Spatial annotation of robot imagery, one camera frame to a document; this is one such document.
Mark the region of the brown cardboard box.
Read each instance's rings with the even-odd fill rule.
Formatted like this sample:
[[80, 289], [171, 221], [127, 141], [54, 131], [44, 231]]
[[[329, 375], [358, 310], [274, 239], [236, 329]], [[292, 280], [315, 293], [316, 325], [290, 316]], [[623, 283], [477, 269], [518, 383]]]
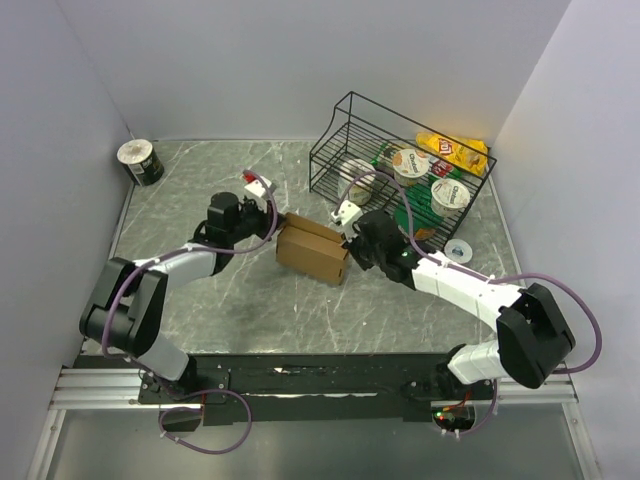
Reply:
[[294, 213], [285, 215], [276, 243], [276, 261], [282, 266], [339, 286], [347, 270], [348, 256], [338, 232]]

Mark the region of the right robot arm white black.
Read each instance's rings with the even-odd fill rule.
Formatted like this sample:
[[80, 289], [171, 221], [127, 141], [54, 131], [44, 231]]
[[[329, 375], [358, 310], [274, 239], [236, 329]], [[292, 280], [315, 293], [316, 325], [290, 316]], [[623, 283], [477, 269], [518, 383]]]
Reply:
[[390, 281], [443, 299], [495, 332], [493, 341], [464, 344], [447, 354], [437, 374], [444, 396], [456, 399], [476, 382], [503, 378], [537, 389], [573, 350], [575, 338], [546, 287], [497, 284], [441, 252], [412, 245], [381, 210], [364, 213], [345, 203], [332, 219], [362, 269], [376, 267]]

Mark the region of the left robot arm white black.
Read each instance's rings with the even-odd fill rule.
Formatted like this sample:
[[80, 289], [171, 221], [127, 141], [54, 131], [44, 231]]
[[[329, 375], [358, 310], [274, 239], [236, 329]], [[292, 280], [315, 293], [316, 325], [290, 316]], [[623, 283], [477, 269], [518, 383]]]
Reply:
[[222, 272], [250, 237], [262, 243], [284, 226], [273, 200], [259, 204], [230, 192], [211, 197], [207, 217], [181, 248], [146, 260], [109, 259], [79, 320], [80, 333], [101, 345], [107, 358], [123, 358], [153, 375], [174, 401], [206, 388], [197, 360], [161, 333], [167, 294]]

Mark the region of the wrapped toilet paper roll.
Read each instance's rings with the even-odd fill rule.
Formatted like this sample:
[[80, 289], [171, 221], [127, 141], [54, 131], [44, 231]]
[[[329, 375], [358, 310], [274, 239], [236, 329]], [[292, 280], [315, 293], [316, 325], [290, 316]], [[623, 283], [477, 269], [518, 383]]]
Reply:
[[357, 206], [369, 202], [373, 192], [375, 175], [365, 175], [374, 171], [374, 167], [362, 159], [348, 159], [338, 166], [338, 197], [346, 195], [346, 199]]

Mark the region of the green snack package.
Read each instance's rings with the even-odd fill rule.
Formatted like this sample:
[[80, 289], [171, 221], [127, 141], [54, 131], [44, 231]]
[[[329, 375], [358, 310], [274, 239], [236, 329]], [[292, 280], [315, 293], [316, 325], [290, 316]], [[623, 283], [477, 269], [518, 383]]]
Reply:
[[400, 201], [393, 213], [394, 220], [400, 231], [407, 236], [409, 218], [412, 218], [414, 239], [426, 241], [436, 233], [442, 221], [442, 218], [435, 214], [431, 208], [432, 196], [420, 185], [407, 188], [405, 195], [411, 209], [411, 215], [408, 215], [403, 201]]

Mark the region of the small blue white cup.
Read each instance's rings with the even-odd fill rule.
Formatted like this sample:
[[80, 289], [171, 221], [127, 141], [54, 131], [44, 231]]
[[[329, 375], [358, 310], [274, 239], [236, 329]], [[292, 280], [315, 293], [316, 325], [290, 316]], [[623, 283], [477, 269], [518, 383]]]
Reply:
[[443, 252], [449, 260], [459, 264], [467, 264], [473, 258], [471, 246], [466, 241], [457, 238], [449, 240], [445, 244]]

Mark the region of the yogurt cup lower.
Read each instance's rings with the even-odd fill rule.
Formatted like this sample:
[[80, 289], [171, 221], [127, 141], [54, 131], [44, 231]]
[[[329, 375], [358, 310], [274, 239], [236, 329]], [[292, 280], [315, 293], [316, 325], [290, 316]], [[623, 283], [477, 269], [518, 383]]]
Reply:
[[470, 200], [467, 187], [455, 179], [443, 178], [431, 186], [431, 209], [440, 217], [449, 218], [462, 212]]

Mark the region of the yogurt cup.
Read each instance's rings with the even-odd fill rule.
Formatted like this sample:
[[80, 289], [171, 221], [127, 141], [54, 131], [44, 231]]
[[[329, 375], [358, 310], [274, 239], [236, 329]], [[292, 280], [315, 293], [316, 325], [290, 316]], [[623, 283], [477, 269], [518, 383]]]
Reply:
[[443, 178], [431, 186], [431, 209], [440, 217], [449, 218], [462, 212], [470, 200], [467, 187], [455, 179]]
[[430, 170], [430, 156], [421, 150], [398, 150], [391, 158], [395, 181], [402, 187], [411, 187]]

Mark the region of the yogurt cup upper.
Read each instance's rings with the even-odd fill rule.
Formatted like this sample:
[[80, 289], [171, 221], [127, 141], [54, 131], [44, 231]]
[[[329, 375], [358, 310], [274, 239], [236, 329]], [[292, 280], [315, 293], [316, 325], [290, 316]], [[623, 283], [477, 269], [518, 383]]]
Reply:
[[411, 187], [430, 170], [430, 156], [421, 150], [398, 150], [391, 158], [395, 181], [402, 187]]

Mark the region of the red green snack packet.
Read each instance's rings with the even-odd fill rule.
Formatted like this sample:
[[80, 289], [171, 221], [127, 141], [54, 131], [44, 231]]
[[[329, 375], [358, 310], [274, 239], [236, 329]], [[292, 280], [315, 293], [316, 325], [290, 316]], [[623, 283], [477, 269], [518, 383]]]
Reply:
[[[379, 147], [376, 155], [374, 156], [374, 159], [371, 161], [371, 165], [378, 171], [390, 174], [391, 177], [394, 179], [394, 171], [392, 168], [391, 158], [396, 151], [406, 149], [406, 148], [420, 150], [420, 149], [410, 147], [408, 145], [402, 145], [402, 144], [396, 145], [391, 142], [385, 142]], [[429, 154], [429, 153], [426, 153], [426, 154], [430, 156], [430, 162], [431, 162], [430, 170], [426, 175], [424, 175], [419, 180], [419, 182], [422, 180], [426, 180], [427, 178], [432, 178], [433, 181], [437, 181], [443, 178], [452, 178], [455, 180], [459, 180], [462, 177], [461, 171], [454, 165], [448, 163], [445, 160], [441, 160], [432, 154]]]

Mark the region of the yellow chips bag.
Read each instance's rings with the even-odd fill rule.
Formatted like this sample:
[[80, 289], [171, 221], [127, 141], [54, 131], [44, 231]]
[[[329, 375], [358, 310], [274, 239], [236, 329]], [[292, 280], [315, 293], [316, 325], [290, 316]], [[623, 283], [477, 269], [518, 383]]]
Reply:
[[488, 147], [482, 140], [465, 137], [445, 137], [430, 132], [416, 135], [419, 147], [437, 155], [455, 167], [474, 175], [482, 175], [488, 163]]

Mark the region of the black chip can white lid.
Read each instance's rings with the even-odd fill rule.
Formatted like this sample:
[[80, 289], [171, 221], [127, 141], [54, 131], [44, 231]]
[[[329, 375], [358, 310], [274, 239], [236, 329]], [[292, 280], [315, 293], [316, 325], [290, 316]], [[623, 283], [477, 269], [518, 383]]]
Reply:
[[138, 186], [150, 186], [164, 174], [153, 144], [145, 139], [133, 139], [119, 147], [117, 160]]

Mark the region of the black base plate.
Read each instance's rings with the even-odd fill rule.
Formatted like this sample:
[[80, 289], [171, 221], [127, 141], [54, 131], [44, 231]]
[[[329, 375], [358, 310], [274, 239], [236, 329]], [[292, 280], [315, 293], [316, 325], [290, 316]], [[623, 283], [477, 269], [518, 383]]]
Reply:
[[453, 372], [450, 354], [196, 354], [183, 380], [139, 371], [136, 400], [158, 407], [171, 431], [180, 424], [400, 419], [430, 422], [437, 404], [454, 411], [489, 401], [495, 385], [542, 386], [529, 372], [473, 369]]

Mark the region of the aluminium rail frame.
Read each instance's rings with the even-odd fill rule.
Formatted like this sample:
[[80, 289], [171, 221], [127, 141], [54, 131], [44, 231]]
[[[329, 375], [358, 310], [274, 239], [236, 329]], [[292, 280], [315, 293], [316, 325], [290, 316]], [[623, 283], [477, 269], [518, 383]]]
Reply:
[[[135, 369], [64, 368], [61, 370], [35, 454], [28, 469], [29, 479], [45, 479], [56, 450], [65, 416], [76, 410], [142, 410], [138, 401], [142, 380]], [[553, 404], [562, 407], [580, 471], [586, 479], [600, 479], [589, 433], [579, 408], [579, 398], [567, 375], [548, 380], [537, 390], [526, 389], [504, 379], [498, 390], [498, 405]]]

